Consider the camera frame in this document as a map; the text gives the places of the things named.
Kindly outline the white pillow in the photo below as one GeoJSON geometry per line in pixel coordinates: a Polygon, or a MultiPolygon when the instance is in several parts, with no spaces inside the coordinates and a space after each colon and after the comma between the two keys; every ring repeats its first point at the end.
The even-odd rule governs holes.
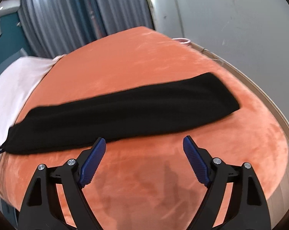
{"type": "Polygon", "coordinates": [[[44,76],[64,55],[53,59],[21,57],[0,74],[0,146],[26,101],[44,76]]]}

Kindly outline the pink round basin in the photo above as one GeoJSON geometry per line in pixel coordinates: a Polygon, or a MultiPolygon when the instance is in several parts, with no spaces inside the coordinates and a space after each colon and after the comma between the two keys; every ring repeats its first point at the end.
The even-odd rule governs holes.
{"type": "Polygon", "coordinates": [[[186,45],[186,46],[191,45],[191,40],[187,39],[187,38],[178,37],[178,38],[172,38],[172,40],[174,40],[180,44],[186,45]]]}

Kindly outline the grey blue curtains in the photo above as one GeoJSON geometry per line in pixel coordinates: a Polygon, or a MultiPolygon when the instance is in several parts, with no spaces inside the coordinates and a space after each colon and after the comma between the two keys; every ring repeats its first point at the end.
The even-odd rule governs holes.
{"type": "Polygon", "coordinates": [[[138,26],[154,29],[147,0],[21,0],[18,14],[34,55],[42,58],[138,26]]]}

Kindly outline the orange velvet bed cover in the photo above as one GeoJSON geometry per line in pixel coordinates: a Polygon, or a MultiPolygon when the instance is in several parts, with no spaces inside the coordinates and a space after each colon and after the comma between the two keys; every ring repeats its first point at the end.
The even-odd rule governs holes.
{"type": "MultiPolygon", "coordinates": [[[[189,130],[201,148],[232,165],[249,162],[269,198],[286,172],[289,147],[263,102],[231,73],[190,47],[145,27],[107,36],[61,58],[21,110],[61,104],[212,72],[240,109],[189,130]]],[[[86,199],[104,229],[186,229],[206,192],[183,152],[184,133],[107,144],[86,199]]]]}

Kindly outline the black pants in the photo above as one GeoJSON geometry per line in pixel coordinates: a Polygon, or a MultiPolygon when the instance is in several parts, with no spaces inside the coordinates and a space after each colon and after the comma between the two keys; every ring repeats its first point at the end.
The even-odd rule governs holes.
{"type": "Polygon", "coordinates": [[[9,128],[2,149],[28,155],[182,132],[239,110],[228,88],[212,73],[31,109],[9,128]]]}

